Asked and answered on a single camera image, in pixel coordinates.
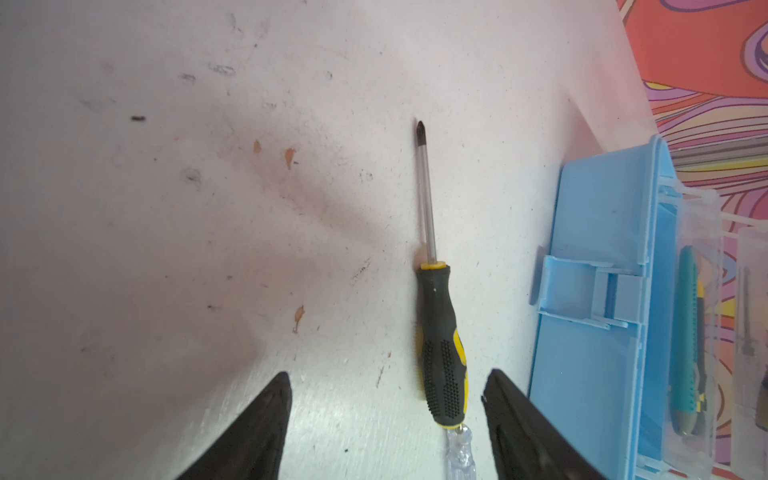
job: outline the black screwdriver tip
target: black screwdriver tip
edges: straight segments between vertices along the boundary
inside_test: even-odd
[[[416,125],[416,147],[427,145],[427,131],[424,129],[424,124],[420,121]]]

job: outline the blue plastic box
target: blue plastic box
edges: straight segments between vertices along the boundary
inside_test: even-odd
[[[654,464],[641,475],[653,478],[674,444],[665,437],[683,198],[675,184],[658,135],[561,173],[530,397],[611,480],[640,475],[638,459]]]

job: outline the white table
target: white table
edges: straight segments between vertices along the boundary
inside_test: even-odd
[[[443,478],[416,118],[495,478],[561,163],[655,132],[615,2],[6,4],[0,478],[173,478],[280,370],[281,478]]]

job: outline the screwdriver handle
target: screwdriver handle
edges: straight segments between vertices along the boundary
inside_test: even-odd
[[[440,426],[454,429],[464,422],[469,383],[467,357],[448,293],[450,274],[451,267],[438,262],[423,264],[418,275],[424,298],[422,378],[427,406]]]

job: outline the screwdriver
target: screwdriver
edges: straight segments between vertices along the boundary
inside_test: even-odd
[[[424,299],[422,309],[422,378],[427,406],[435,422],[457,429],[467,412],[469,382],[467,358],[456,329],[456,314],[448,292],[451,267],[437,261],[432,192],[429,187],[427,135],[420,121],[416,127],[416,162],[426,231],[427,262],[418,272]]]

